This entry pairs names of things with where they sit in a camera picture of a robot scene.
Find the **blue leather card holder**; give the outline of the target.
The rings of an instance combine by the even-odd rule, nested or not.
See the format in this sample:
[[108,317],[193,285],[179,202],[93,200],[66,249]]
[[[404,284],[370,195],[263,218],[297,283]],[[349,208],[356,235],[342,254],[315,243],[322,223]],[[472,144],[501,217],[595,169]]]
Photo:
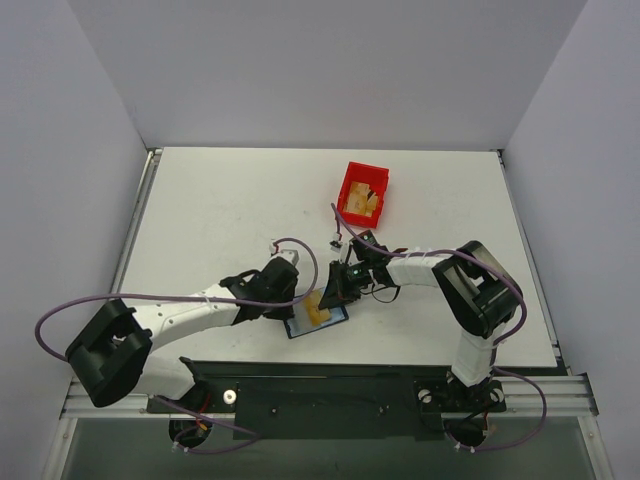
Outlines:
[[316,331],[345,322],[349,319],[349,315],[345,307],[328,309],[332,314],[331,319],[320,326],[314,327],[309,321],[308,315],[302,305],[302,302],[303,300],[300,303],[294,305],[295,316],[292,319],[284,321],[284,327],[289,339],[294,339],[307,334],[311,334]]

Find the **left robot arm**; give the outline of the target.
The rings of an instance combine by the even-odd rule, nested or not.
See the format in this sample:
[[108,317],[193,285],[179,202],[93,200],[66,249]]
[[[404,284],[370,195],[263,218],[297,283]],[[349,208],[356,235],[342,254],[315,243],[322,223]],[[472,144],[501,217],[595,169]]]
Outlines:
[[204,384],[180,360],[153,357],[169,343],[215,327],[235,326],[261,316],[293,316],[299,255],[274,255],[250,279],[241,275],[190,296],[188,302],[129,306],[123,300],[103,304],[65,352],[76,377],[98,408],[131,393],[159,394],[181,410],[200,408]]

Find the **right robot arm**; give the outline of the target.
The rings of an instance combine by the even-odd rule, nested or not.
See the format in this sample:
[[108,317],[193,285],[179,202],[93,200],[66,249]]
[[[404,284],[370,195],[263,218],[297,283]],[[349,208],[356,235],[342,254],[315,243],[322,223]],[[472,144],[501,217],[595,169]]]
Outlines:
[[[394,251],[365,230],[349,242],[347,257],[332,261],[321,310],[345,307],[378,289],[399,292],[404,287],[441,290],[462,329],[462,336],[447,383],[449,402],[468,409],[483,395],[495,363],[495,342],[504,325],[521,306],[517,282],[479,241],[469,241],[452,253],[430,255]],[[350,255],[357,259],[350,261]]]

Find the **gold cards in bin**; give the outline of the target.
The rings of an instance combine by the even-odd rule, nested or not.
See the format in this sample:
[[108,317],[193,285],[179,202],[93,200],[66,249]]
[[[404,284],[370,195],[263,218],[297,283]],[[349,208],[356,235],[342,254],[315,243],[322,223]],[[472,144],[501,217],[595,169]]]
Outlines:
[[352,182],[349,188],[344,211],[346,213],[372,217],[378,207],[379,196],[370,185],[362,182]]

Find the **red plastic bin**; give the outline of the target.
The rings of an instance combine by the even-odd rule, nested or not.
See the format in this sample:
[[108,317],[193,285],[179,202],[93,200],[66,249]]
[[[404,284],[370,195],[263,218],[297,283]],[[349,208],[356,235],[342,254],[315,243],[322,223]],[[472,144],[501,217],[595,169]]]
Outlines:
[[387,168],[350,162],[338,195],[337,209],[352,226],[375,229],[378,226],[389,183]]

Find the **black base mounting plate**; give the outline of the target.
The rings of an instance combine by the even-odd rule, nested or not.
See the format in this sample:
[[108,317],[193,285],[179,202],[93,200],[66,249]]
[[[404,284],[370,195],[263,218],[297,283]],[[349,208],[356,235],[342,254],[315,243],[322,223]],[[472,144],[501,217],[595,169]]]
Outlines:
[[182,360],[193,386],[154,413],[233,418],[237,440],[440,440],[447,427],[479,433],[506,409],[499,381],[466,387],[448,368]]

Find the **aluminium frame rail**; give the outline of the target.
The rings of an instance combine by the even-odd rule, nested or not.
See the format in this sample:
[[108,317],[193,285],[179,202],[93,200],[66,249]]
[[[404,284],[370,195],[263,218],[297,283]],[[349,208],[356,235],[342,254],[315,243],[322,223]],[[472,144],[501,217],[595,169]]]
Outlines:
[[[540,393],[523,380],[500,377],[505,393],[505,414],[536,417],[542,413]],[[587,374],[530,377],[543,392],[551,417],[598,416],[599,408]]]

